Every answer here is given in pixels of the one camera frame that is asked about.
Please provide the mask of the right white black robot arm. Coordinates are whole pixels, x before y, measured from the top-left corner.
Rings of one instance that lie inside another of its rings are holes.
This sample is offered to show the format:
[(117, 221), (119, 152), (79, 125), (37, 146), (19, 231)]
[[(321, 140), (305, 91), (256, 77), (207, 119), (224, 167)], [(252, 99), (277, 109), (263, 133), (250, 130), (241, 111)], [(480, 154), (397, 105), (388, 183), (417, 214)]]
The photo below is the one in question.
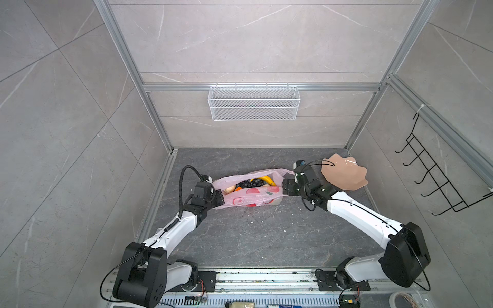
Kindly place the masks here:
[(316, 164), (298, 160), (294, 177), (282, 182), (285, 195), (299, 196), (306, 209), (317, 207), (343, 218), (373, 239), (384, 251), (367, 257), (348, 257), (336, 268), (334, 281), (341, 290), (371, 280), (389, 280), (400, 287), (416, 283), (431, 257), (421, 228), (402, 224), (362, 205), (340, 184), (323, 184), (314, 171)]

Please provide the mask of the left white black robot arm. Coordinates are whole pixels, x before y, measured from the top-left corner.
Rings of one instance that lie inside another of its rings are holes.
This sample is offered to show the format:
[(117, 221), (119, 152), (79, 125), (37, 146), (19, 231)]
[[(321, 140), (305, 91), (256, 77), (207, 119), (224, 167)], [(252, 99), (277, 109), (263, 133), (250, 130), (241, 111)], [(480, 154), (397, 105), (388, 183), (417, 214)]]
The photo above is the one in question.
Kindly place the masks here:
[(209, 182), (197, 182), (183, 211), (154, 236), (142, 243), (129, 244), (118, 266), (112, 296), (121, 302), (155, 307), (165, 292), (175, 287), (196, 288), (199, 280), (196, 263), (168, 258), (178, 244), (207, 217), (211, 209), (224, 205), (222, 192)]

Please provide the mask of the pink plastic bag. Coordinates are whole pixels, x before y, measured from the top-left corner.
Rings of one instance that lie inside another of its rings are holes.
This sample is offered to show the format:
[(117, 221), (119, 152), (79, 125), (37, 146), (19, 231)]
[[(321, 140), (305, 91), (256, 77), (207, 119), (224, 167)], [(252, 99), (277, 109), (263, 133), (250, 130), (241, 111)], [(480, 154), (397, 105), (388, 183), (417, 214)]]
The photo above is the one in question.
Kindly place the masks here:
[[(223, 177), (213, 182), (216, 190), (220, 189), (225, 199), (225, 204), (217, 209), (226, 209), (229, 207), (260, 207), (265, 205), (279, 205), (286, 196), (282, 193), (282, 182), (285, 176), (294, 176), (294, 172), (287, 169), (265, 169), (254, 171), (243, 175), (233, 175)], [(250, 180), (253, 178), (269, 176), (276, 186), (262, 186), (248, 189), (235, 190), (227, 194), (225, 190), (228, 187)]]

